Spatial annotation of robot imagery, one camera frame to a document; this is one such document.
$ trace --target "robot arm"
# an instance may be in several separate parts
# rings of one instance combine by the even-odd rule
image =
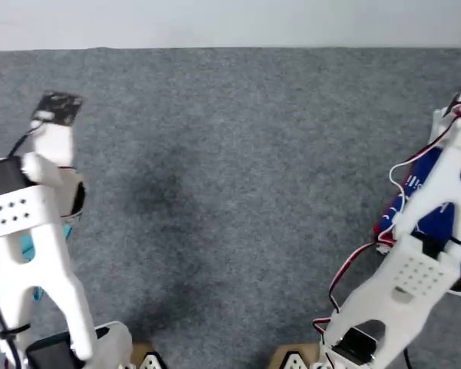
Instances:
[[[71,167],[71,125],[80,104],[78,96],[47,93],[25,136],[32,138],[35,150],[15,156],[16,145],[0,159],[0,348],[8,367],[135,368],[126,326],[116,321],[94,326],[63,234],[63,222],[81,212],[85,198],[82,177]],[[22,257],[23,234],[34,243],[31,261]],[[32,341],[34,287],[43,288],[58,305],[67,332]],[[142,367],[164,367],[156,353],[144,355]]]
[[[335,369],[384,369],[421,332],[437,302],[461,275],[461,118],[448,128],[443,153],[424,186],[394,221],[397,240],[377,272],[334,312],[320,361]],[[453,236],[444,249],[413,233],[417,222],[446,202],[456,206]],[[380,321],[380,340],[358,326]]]

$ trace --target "black wire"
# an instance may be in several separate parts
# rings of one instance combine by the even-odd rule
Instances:
[[[2,326],[2,332],[8,331],[7,324],[5,323],[5,319],[3,318],[2,312],[0,311],[0,325]],[[17,347],[15,346],[15,343],[12,338],[7,337],[5,339],[7,342],[8,346],[10,347],[10,351],[12,352],[12,356],[14,357],[15,361],[15,368],[16,369],[22,369],[21,365],[21,359],[18,356],[17,352]]]
[[[31,131],[27,131],[20,137],[17,142],[15,143],[14,147],[12,150],[8,153],[8,157],[10,158],[11,156],[14,156],[14,154],[17,152],[17,150],[24,144],[25,140],[29,137],[31,134]]]
[[[406,367],[407,367],[408,369],[413,369],[412,363],[410,363],[410,356],[408,356],[408,348],[405,348],[405,349],[403,350],[403,356],[405,357]]]

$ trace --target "hole pattern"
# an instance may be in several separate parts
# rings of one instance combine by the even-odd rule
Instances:
[[[408,258],[393,279],[405,291],[426,296],[443,276],[444,272],[438,271],[434,266]]]
[[[8,221],[18,221],[19,218],[29,218],[31,216],[30,213],[28,212],[22,213],[22,215],[12,213],[9,216],[6,213],[5,214],[3,213],[6,207],[11,209],[9,211],[13,211],[12,209],[17,208],[16,205],[19,205],[19,204],[25,205],[27,204],[27,200],[24,198],[21,198],[21,199],[18,199],[17,201],[10,201],[6,204],[0,205],[0,212],[1,212],[0,224],[1,225],[7,225]]]

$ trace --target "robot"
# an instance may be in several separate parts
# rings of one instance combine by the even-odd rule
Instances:
[[[402,198],[392,225],[357,249],[333,279],[333,313],[314,321],[321,335],[319,346],[279,347],[269,369],[384,369],[402,352],[410,368],[406,347],[421,332],[433,307],[461,277],[461,91],[448,107],[436,111],[434,119],[432,142],[390,171],[390,180]],[[406,202],[403,187],[393,180],[393,171],[436,146],[443,147],[439,158],[423,186]],[[446,203],[455,205],[453,231],[450,239],[440,244],[417,231],[417,224]],[[340,307],[332,295],[334,285],[359,253],[378,244],[390,253]],[[362,329],[372,321],[383,325],[380,339]]]
[[[72,125],[82,105],[75,95],[47,92],[31,128],[0,159],[0,349],[5,367],[18,369],[164,369],[150,345],[137,344],[117,321],[95,327],[81,282],[72,269],[65,221],[83,208],[82,176],[72,167]],[[34,151],[17,156],[30,138]],[[22,257],[19,238],[30,234],[35,257]],[[42,288],[65,316],[68,331],[33,342],[34,287]]]
[[[74,156],[72,123],[82,100],[49,92],[32,116],[31,129],[7,158],[0,159],[0,348],[6,367],[19,369],[136,369],[131,335],[121,322],[94,327],[85,293],[71,270],[62,233],[65,219],[83,208],[85,189],[71,167]],[[421,332],[432,308],[461,276],[461,92],[435,124],[438,135],[419,153],[395,165],[390,180],[402,195],[393,224],[373,242],[357,249],[330,286],[334,310],[316,319],[318,344],[277,350],[270,369],[384,369]],[[34,151],[15,153],[30,138]],[[413,163],[444,143],[443,152],[424,185],[406,203],[403,187],[392,172]],[[442,203],[456,205],[453,235],[444,245],[416,231],[419,219]],[[18,239],[29,233],[36,256],[26,262]],[[384,244],[392,247],[376,273],[340,306],[332,292],[359,253]],[[32,288],[42,287],[59,306],[68,332],[32,342],[29,318]],[[360,326],[379,321],[379,340]],[[328,324],[323,329],[319,324]],[[141,355],[139,368],[164,369],[157,352]]]

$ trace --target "wooden base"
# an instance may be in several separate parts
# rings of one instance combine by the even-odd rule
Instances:
[[[287,352],[290,351],[299,352],[307,367],[316,363],[320,358],[319,344],[285,344],[279,346],[275,351],[275,354],[271,358],[270,365],[268,365],[268,369],[282,369],[281,366],[285,356]]]
[[[147,352],[154,351],[154,346],[152,346],[150,342],[134,342],[133,352],[131,353],[131,363],[140,367],[141,363],[144,362]]]

